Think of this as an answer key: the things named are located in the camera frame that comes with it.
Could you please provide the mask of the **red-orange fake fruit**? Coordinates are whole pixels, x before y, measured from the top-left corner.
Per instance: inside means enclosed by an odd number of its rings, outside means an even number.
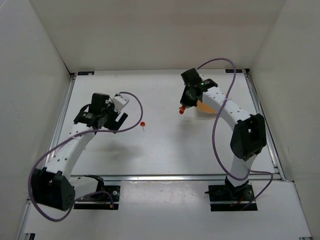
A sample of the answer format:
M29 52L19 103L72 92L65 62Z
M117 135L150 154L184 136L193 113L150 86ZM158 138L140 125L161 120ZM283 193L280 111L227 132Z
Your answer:
M179 113L180 113L181 115L183 115L184 112L185 112L185 110L186 110L186 108L185 108L184 106L181 106L181 107L179 108Z

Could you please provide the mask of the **small red fake fruit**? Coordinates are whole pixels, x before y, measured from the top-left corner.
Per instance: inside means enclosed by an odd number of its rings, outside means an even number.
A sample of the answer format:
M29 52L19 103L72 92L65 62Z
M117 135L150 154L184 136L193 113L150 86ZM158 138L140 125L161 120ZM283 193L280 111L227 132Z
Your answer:
M142 130L145 131L146 123L144 121L140 123L140 126L142 127Z

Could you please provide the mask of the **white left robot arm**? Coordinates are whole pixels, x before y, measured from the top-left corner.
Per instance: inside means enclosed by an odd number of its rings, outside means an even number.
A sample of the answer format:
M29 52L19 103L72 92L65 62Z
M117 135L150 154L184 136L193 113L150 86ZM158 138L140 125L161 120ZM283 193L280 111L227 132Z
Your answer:
M29 180L30 199L62 211L67 211L79 196L71 173L88 143L99 130L116 133L128 115L122 109L129 99L121 93L93 93L91 102L84 105L73 120L69 138L61 142L41 169L34 169Z

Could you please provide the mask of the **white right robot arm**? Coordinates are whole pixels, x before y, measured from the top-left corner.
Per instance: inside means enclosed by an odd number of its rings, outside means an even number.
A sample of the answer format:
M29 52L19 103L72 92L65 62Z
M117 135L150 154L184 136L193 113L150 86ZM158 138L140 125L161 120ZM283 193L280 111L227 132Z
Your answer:
M180 111L196 107L199 102L217 111L232 130L230 148L233 153L231 169L224 181L225 191L234 195L249 182L254 160L267 145L264 117L251 114L230 100L212 79L203 79L195 68L181 74L184 90L180 99Z

